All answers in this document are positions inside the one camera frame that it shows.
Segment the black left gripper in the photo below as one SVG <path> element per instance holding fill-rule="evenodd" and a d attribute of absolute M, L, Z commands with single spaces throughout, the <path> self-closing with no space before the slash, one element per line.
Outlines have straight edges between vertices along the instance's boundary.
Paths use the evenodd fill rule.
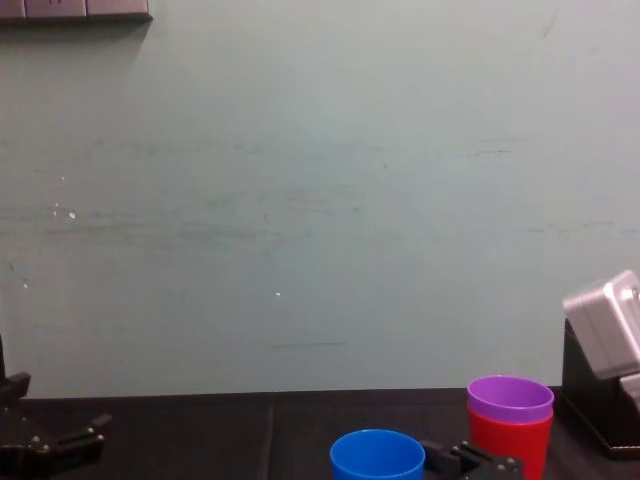
<path fill-rule="evenodd" d="M 29 434 L 29 421 L 19 409 L 31 376 L 21 372 L 1 379 L 1 477 L 46 479 L 49 470 L 72 470 L 101 459 L 111 416 L 101 414 L 85 426 L 55 436 L 38 427 Z"/>

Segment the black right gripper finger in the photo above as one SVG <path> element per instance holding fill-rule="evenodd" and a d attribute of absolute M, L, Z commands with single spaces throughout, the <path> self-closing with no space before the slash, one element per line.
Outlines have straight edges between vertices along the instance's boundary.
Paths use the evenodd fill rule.
<path fill-rule="evenodd" d="M 463 441 L 450 448 L 421 440 L 425 478 L 449 480 L 524 479 L 524 467 L 514 457 L 497 456 Z"/>

